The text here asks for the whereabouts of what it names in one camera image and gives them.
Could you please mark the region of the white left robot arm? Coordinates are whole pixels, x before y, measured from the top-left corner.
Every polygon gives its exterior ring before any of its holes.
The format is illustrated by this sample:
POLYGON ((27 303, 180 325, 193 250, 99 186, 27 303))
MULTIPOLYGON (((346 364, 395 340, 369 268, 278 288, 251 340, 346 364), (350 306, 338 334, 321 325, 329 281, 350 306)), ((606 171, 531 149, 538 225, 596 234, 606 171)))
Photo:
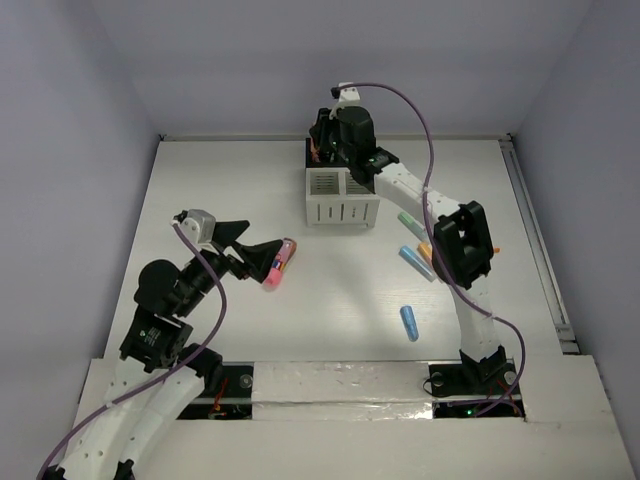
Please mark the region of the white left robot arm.
POLYGON ((264 283, 284 245, 241 244, 249 226, 199 209, 173 217, 192 259, 184 268, 158 259, 141 270, 136 309, 102 404, 60 441, 38 478, 136 479, 184 409, 220 389, 223 360, 208 345, 228 309, 222 279, 264 283))

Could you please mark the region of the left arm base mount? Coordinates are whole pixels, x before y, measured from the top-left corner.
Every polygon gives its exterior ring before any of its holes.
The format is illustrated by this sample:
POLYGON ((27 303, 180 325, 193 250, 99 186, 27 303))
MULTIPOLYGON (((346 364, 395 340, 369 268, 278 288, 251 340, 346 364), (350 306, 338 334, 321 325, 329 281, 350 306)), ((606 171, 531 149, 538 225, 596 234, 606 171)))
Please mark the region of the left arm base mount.
POLYGON ((179 420, 251 420, 254 365, 225 364, 214 389, 206 390, 178 416, 179 420))

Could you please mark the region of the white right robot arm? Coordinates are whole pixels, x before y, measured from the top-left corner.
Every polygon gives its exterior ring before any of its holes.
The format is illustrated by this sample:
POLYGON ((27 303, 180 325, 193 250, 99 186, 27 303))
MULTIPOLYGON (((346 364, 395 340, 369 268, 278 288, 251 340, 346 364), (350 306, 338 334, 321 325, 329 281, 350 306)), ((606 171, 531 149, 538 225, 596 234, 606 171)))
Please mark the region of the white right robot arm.
POLYGON ((459 361, 431 366, 429 392, 440 398, 489 392, 507 359, 489 312, 487 276, 494 247, 483 207, 425 187, 397 156, 378 146, 363 107, 322 108, 309 134, 313 159, 347 167, 358 185, 425 227, 431 265, 454 299, 461 336, 459 361))

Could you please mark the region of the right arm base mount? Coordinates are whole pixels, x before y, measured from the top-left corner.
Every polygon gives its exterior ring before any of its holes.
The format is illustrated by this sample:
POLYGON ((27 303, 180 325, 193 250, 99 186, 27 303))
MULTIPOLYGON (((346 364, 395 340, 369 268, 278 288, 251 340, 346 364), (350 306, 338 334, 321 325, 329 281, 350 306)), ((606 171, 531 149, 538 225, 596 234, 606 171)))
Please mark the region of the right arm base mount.
POLYGON ((432 399, 435 419, 524 419, 525 407, 519 387, 503 397, 515 377, 515 365, 509 362, 487 382, 474 385, 465 376, 461 363, 435 363, 429 365, 422 387, 432 399))

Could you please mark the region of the pink glue stick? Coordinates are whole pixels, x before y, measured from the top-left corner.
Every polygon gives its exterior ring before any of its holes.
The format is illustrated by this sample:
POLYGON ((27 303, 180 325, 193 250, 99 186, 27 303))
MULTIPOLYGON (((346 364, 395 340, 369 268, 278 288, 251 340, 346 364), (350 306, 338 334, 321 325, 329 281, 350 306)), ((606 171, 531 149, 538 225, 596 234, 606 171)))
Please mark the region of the pink glue stick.
POLYGON ((297 242, 291 238, 284 238, 282 246, 274 258, 269 273, 263 282, 268 290, 276 289, 282 281, 284 270, 291 261, 297 249, 297 242))

